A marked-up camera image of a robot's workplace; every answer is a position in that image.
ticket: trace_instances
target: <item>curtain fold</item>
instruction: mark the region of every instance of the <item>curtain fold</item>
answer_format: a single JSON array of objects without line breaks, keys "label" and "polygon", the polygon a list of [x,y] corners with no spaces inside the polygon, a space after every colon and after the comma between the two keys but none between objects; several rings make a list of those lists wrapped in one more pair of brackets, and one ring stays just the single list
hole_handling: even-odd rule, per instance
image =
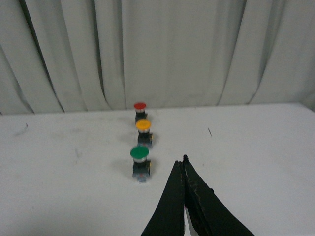
[{"label": "curtain fold", "polygon": [[[7,100],[14,103],[17,97],[24,97],[35,113],[61,112],[62,109],[50,86],[29,26],[17,0],[0,1],[0,45],[10,66],[8,68],[7,65],[5,70],[11,70],[14,74],[14,77],[13,75],[10,77],[13,83],[7,85],[10,86],[11,91],[16,91],[13,84],[18,83],[21,88],[19,95],[1,98],[1,103]],[[6,75],[1,72],[2,81],[5,80]],[[23,112],[25,112],[24,108],[21,110],[18,108],[12,113]]]},{"label": "curtain fold", "polygon": [[315,1],[2,0],[0,113],[302,102]]},{"label": "curtain fold", "polygon": [[252,103],[297,102],[315,90],[315,1],[287,1]]},{"label": "curtain fold", "polygon": [[123,1],[127,107],[216,105],[244,1]]},{"label": "curtain fold", "polygon": [[219,105],[248,104],[273,48],[284,0],[248,0]]},{"label": "curtain fold", "polygon": [[95,9],[105,97],[112,109],[125,109],[122,3],[95,0]]}]

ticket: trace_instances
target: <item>gray curtain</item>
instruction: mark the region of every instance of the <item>gray curtain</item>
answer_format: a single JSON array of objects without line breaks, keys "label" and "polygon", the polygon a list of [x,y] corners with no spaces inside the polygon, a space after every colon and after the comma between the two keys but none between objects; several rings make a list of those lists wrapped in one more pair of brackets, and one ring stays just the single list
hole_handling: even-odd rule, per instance
[{"label": "gray curtain", "polygon": [[315,1],[1,0],[2,114],[302,102]]}]

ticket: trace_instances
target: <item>green push button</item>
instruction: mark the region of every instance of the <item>green push button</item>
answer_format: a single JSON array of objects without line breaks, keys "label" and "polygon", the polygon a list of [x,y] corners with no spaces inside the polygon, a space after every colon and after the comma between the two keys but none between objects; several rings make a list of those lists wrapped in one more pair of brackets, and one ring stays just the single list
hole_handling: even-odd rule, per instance
[{"label": "green push button", "polygon": [[135,162],[144,162],[147,160],[147,156],[149,154],[149,149],[144,146],[134,147],[130,151],[130,155],[132,156]]}]

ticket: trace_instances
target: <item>scuff mark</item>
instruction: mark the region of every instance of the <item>scuff mark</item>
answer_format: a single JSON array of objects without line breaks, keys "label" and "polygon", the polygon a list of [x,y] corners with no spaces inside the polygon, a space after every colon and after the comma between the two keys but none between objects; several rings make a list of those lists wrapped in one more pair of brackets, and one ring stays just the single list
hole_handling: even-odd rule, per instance
[{"label": "scuff mark", "polygon": [[210,131],[210,129],[208,128],[208,131],[209,131],[209,133],[210,133],[210,136],[212,137],[212,133],[211,133],[211,131]]},{"label": "scuff mark", "polygon": [[28,127],[29,127],[29,125],[26,123],[26,126],[24,127],[24,129],[15,133],[14,136],[16,137],[16,136],[19,136],[21,134],[24,134],[27,131]]},{"label": "scuff mark", "polygon": [[76,148],[75,150],[75,155],[77,157],[77,159],[79,159],[82,156],[82,152],[78,150],[78,148]]}]

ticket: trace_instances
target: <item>yellow push button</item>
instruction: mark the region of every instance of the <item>yellow push button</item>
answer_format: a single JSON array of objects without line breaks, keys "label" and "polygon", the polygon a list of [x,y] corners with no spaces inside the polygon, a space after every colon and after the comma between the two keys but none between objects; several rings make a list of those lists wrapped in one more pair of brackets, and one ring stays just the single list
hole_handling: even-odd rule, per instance
[{"label": "yellow push button", "polygon": [[139,130],[148,130],[151,127],[151,122],[146,119],[141,119],[136,123],[136,127]]}]

